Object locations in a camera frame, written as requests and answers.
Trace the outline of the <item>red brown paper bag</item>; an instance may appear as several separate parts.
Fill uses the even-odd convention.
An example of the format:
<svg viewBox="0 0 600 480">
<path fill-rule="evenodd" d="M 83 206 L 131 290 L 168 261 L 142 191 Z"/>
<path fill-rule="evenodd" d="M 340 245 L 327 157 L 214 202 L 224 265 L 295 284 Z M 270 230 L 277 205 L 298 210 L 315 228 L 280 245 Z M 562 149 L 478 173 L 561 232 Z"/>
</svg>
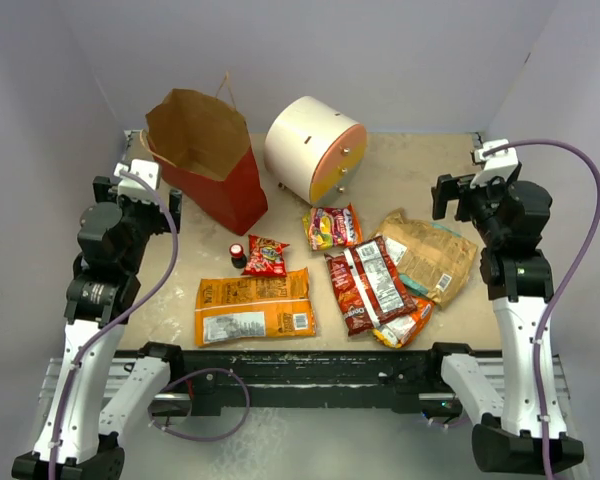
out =
<svg viewBox="0 0 600 480">
<path fill-rule="evenodd" d="M 161 165 L 162 178 L 213 220 L 242 236 L 267 212 L 246 119 L 234 98 L 174 88 L 145 119 L 139 140 Z"/>
</svg>

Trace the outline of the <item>teal snack packet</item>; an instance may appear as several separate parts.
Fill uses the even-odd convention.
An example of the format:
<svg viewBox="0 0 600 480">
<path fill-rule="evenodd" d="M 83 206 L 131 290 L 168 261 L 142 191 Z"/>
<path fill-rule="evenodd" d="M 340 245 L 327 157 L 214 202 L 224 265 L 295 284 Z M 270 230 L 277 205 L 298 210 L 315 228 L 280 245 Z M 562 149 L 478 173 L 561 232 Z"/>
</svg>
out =
<svg viewBox="0 0 600 480">
<path fill-rule="evenodd" d="M 429 296 L 429 290 L 420 285 L 418 282 L 416 282 L 415 280 L 412 280 L 410 277 L 408 277 L 406 274 L 399 274 L 399 279 L 400 281 L 411 291 L 413 291 L 414 293 L 416 293 L 419 296 L 423 296 L 423 297 L 428 297 Z"/>
</svg>

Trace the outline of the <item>small red chip bag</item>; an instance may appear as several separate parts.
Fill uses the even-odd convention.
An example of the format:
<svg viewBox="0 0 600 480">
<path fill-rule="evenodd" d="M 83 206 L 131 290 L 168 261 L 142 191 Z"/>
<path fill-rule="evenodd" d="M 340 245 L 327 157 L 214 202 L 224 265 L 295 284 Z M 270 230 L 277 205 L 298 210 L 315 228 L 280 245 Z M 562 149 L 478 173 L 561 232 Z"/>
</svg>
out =
<svg viewBox="0 0 600 480">
<path fill-rule="evenodd" d="M 283 252 L 287 247 L 287 243 L 250 235 L 249 258 L 242 274 L 256 277 L 285 277 L 287 269 Z"/>
</svg>

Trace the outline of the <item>Fox's fruit candy bag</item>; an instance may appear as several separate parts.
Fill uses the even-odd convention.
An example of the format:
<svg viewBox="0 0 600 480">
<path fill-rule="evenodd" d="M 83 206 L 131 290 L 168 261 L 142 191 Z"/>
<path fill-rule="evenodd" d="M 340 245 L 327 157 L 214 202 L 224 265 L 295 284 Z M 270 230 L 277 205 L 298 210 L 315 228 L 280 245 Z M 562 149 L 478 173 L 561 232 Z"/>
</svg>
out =
<svg viewBox="0 0 600 480">
<path fill-rule="evenodd" d="M 350 247 L 363 241 L 357 212 L 352 204 L 342 208 L 311 208 L 303 216 L 302 223 L 312 251 Z"/>
</svg>

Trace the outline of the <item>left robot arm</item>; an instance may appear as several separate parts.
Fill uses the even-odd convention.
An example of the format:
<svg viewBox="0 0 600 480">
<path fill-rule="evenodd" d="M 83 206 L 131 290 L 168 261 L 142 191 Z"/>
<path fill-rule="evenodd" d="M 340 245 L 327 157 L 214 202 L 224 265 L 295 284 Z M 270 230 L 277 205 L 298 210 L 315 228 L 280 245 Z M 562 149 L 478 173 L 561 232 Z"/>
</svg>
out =
<svg viewBox="0 0 600 480">
<path fill-rule="evenodd" d="M 122 386 L 105 390 L 119 342 L 133 312 L 137 275 L 149 239 L 180 228 L 182 195 L 160 199 L 156 173 L 138 169 L 119 182 L 97 176 L 95 203 L 80 218 L 80 253 L 66 291 L 65 345 L 53 399 L 32 450 L 15 458 L 15 479 L 117 479 L 132 430 L 147 419 L 154 397 L 186 378 L 179 346 L 146 343 Z"/>
</svg>

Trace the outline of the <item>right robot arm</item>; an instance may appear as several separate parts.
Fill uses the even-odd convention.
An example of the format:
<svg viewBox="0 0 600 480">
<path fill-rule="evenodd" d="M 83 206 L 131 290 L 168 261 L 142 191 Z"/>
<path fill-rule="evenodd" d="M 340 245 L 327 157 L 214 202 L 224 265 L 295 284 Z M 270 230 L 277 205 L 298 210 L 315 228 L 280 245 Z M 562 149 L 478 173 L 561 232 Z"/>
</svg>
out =
<svg viewBox="0 0 600 480">
<path fill-rule="evenodd" d="M 472 451 L 481 471 L 564 472 L 583 461 L 584 445 L 569 436 L 560 410 L 549 324 L 542 318 L 554 289 L 538 244 L 552 198 L 516 177 L 481 186 L 472 180 L 440 176 L 432 216 L 443 218 L 448 202 L 457 201 L 456 220 L 471 223 L 485 244 L 480 273 L 500 332 L 504 390 L 495 389 L 465 344 L 435 344 L 425 380 L 436 391 L 455 393 L 473 425 Z"/>
</svg>

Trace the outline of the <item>tan paper snack bag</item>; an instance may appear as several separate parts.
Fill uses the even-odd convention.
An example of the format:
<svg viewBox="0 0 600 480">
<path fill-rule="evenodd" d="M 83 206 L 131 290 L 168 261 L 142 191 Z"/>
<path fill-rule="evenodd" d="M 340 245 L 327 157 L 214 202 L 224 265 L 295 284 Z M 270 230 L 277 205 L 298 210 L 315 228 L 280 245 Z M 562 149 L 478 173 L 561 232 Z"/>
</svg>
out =
<svg viewBox="0 0 600 480">
<path fill-rule="evenodd" d="M 409 219 L 402 208 L 390 212 L 370 234 L 384 238 L 398 273 L 429 290 L 429 300 L 447 307 L 469 279 L 476 244 L 434 222 Z"/>
</svg>

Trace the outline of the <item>red Doritos bag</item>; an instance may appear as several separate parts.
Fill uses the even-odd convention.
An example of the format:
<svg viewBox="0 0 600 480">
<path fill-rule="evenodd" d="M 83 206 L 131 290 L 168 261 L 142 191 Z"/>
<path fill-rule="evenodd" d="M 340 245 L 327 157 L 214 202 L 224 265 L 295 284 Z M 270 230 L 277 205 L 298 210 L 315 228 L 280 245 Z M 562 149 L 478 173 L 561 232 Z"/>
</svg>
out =
<svg viewBox="0 0 600 480">
<path fill-rule="evenodd" d="M 324 258 L 350 337 L 417 310 L 383 237 L 376 236 Z"/>
</svg>

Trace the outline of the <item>orange white snack bag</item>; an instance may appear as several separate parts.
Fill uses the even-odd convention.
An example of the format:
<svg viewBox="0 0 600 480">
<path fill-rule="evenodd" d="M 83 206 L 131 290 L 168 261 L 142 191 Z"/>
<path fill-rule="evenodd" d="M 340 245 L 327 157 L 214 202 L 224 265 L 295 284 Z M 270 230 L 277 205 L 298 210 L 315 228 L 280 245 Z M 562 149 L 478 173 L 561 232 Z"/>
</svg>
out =
<svg viewBox="0 0 600 480">
<path fill-rule="evenodd" d="M 409 315 L 397 317 L 379 329 L 373 329 L 375 339 L 384 346 L 400 349 L 409 345 L 428 324 L 435 303 L 422 297 L 414 297 L 417 309 Z"/>
</svg>

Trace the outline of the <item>large orange snack bag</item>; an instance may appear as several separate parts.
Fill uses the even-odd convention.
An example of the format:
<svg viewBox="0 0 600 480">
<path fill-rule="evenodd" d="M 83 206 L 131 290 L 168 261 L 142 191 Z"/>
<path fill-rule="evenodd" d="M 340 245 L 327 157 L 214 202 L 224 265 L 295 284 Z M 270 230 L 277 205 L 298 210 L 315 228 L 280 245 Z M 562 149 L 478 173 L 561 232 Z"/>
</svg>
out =
<svg viewBox="0 0 600 480">
<path fill-rule="evenodd" d="M 203 279 L 195 303 L 198 347 L 251 338 L 313 337 L 309 271 L 284 277 Z"/>
</svg>

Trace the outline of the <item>small dark sauce bottle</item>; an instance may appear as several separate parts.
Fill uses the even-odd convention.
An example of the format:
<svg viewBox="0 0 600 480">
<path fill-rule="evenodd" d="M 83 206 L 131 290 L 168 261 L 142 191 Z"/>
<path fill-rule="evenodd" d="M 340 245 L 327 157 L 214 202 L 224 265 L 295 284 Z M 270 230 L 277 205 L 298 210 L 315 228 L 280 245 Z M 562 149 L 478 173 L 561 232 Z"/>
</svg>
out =
<svg viewBox="0 0 600 480">
<path fill-rule="evenodd" d="M 234 243 L 229 247 L 231 263 L 236 269 L 244 269 L 247 265 L 248 258 L 241 244 Z"/>
</svg>

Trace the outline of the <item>round white drawer cabinet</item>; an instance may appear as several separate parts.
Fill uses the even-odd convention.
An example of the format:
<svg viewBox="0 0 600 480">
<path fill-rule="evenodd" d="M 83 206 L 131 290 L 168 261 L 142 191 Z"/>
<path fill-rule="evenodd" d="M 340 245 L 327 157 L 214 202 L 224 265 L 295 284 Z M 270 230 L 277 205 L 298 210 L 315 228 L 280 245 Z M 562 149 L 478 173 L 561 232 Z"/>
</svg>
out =
<svg viewBox="0 0 600 480">
<path fill-rule="evenodd" d="M 330 206 L 357 172 L 366 147 L 364 125 L 304 96 L 272 123 L 264 142 L 264 165 L 310 205 Z"/>
</svg>

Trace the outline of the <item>black front frame rail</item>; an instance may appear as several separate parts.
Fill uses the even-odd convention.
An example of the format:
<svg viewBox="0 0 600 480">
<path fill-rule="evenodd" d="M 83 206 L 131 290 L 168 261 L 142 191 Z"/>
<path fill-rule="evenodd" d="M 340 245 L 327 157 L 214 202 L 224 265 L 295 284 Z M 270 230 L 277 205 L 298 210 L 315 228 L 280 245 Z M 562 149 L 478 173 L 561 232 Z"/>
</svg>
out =
<svg viewBox="0 0 600 480">
<path fill-rule="evenodd" d="M 456 396 L 440 374 L 446 353 L 470 354 L 490 368 L 498 350 L 436 342 L 428 350 L 240 351 L 188 350 L 183 372 L 200 371 L 193 388 L 174 387 L 167 401 L 193 402 L 196 416 L 217 415 L 225 407 L 386 409 L 417 413 Z"/>
</svg>

